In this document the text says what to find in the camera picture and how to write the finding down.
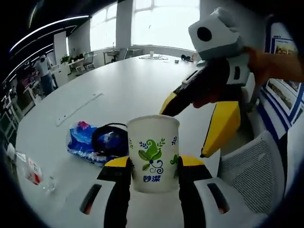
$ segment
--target water bottle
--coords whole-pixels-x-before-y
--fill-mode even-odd
[[[41,168],[25,153],[16,151],[11,143],[6,154],[16,164],[18,171],[33,184],[40,186],[45,192],[52,192],[55,189],[54,178],[43,176]]]

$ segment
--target paper cup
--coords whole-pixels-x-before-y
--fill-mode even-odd
[[[133,187],[144,193],[178,188],[179,121],[149,115],[127,123]]]

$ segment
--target person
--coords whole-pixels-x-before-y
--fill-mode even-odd
[[[256,98],[262,85],[271,78],[304,82],[304,61],[298,55],[270,54],[250,47],[245,47],[244,52],[249,54],[248,67],[255,76],[256,86],[253,96],[256,96]],[[222,88],[218,86],[209,96],[193,101],[193,106],[200,108],[207,103],[217,102],[221,90]]]
[[[39,72],[41,78],[41,86],[45,96],[54,91],[51,74],[52,64],[45,55],[40,56],[39,60],[34,64],[34,68]]]

